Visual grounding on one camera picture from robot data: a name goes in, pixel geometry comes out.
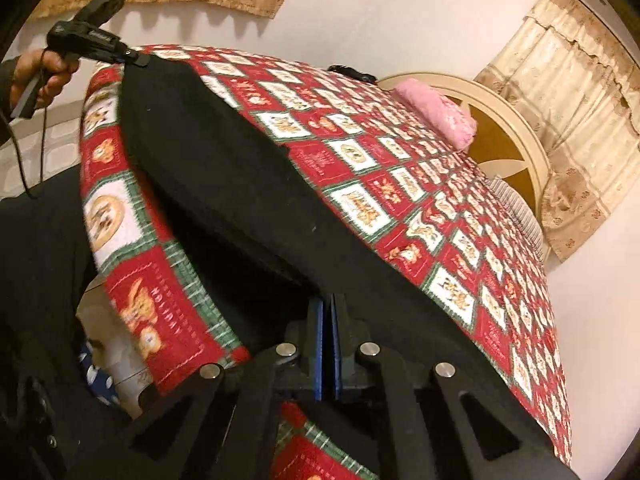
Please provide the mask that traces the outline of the person left hand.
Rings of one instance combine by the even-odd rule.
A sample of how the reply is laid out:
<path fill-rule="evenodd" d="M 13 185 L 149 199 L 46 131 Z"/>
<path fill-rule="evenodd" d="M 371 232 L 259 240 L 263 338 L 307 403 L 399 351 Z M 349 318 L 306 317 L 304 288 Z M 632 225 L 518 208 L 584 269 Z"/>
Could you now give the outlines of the person left hand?
<path fill-rule="evenodd" d="M 9 110 L 14 110 L 34 77 L 40 79 L 35 109 L 50 105 L 79 68 L 77 58 L 70 55 L 63 58 L 54 51 L 43 49 L 23 53 L 12 62 L 14 67 L 10 69 Z"/>

